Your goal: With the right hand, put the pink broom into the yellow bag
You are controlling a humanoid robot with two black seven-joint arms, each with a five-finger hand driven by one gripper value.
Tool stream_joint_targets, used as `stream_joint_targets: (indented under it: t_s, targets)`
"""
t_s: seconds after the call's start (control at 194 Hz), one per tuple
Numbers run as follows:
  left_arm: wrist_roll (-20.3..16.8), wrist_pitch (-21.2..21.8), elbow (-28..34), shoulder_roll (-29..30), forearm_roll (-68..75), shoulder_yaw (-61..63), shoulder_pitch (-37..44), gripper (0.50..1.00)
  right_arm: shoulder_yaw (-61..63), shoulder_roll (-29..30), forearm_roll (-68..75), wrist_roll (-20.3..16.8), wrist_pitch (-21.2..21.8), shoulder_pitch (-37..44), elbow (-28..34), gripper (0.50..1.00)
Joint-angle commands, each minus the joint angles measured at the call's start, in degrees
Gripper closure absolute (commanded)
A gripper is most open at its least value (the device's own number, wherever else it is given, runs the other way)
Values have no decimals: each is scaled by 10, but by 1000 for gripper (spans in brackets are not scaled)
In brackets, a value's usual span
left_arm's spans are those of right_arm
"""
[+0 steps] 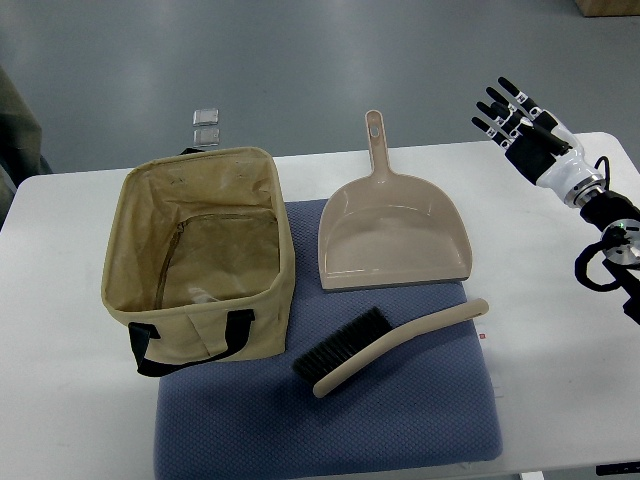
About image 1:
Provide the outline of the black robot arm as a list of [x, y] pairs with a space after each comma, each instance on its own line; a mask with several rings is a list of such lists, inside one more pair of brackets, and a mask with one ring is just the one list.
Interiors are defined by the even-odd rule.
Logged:
[[[595, 163], [604, 166], [604, 185], [589, 192], [580, 215], [601, 231], [600, 240], [587, 245], [574, 263], [574, 276], [595, 292], [611, 292], [622, 288], [629, 299], [623, 312], [639, 323], [639, 209], [625, 196], [610, 189], [610, 161], [601, 156]], [[602, 265], [612, 276], [609, 283], [596, 283], [589, 277], [588, 267], [598, 254]]]

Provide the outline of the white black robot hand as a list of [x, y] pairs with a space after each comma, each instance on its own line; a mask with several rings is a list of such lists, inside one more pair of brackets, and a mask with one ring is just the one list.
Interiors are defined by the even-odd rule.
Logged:
[[505, 77], [486, 89], [472, 123], [504, 152], [531, 184], [552, 190], [570, 208], [581, 208], [608, 188], [608, 178], [586, 161], [582, 143], [550, 111]]

